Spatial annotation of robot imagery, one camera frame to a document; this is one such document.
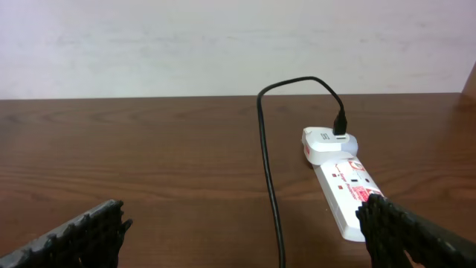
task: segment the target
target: cable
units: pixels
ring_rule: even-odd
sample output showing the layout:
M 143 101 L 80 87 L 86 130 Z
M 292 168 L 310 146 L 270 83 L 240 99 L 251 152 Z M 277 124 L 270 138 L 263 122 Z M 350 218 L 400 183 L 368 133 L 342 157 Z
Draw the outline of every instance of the cable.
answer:
M 288 85 L 290 83 L 296 83 L 305 80 L 314 80 L 320 83 L 330 94 L 337 100 L 341 110 L 339 111 L 337 118 L 334 121 L 334 134 L 335 135 L 343 135 L 345 134 L 347 128 L 347 120 L 345 118 L 345 111 L 344 105 L 337 96 L 337 94 L 328 86 L 324 81 L 317 77 L 299 77 L 291 80 L 286 80 L 283 82 L 275 83 L 270 86 L 265 87 L 257 97 L 257 108 L 258 108 L 258 124 L 260 125 L 260 140 L 261 140 L 261 153 L 263 155 L 263 166 L 265 169 L 265 177 L 266 177 L 266 184 L 268 186 L 268 194 L 269 200 L 271 202 L 271 209 L 273 211 L 273 218 L 274 218 L 274 228 L 276 231 L 276 238 L 277 238 L 277 248 L 279 250 L 279 268 L 286 267 L 286 253 L 284 251 L 284 240 L 283 240 L 283 231 L 281 230 L 281 219 L 280 219 L 280 212 L 277 207 L 277 200 L 276 195 L 274 193 L 273 181 L 271 179 L 271 171 L 269 168 L 269 160 L 268 160 L 268 147 L 266 146 L 266 134 L 265 134 L 265 119 L 263 117 L 263 108 L 261 107 L 261 97 L 271 89 L 277 88 L 278 86 Z

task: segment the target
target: brown table surface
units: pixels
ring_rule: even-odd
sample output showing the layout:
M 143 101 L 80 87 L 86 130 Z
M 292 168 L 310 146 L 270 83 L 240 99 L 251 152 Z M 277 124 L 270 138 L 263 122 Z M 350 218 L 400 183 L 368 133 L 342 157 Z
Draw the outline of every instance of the brown table surface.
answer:
M 383 193 L 476 242 L 476 102 L 345 95 Z M 339 234 L 300 143 L 329 95 L 266 96 L 290 267 L 369 267 Z M 134 220 L 120 267 L 276 267 L 255 97 L 0 101 L 0 255 L 109 199 Z

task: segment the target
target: white power strip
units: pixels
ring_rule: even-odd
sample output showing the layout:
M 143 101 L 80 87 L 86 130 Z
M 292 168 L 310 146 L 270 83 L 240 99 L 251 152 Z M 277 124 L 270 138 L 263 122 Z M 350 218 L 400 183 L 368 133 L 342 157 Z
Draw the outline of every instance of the white power strip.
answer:
M 342 237 L 365 242 L 356 211 L 370 194 L 382 195 L 369 173 L 356 157 L 313 167 Z

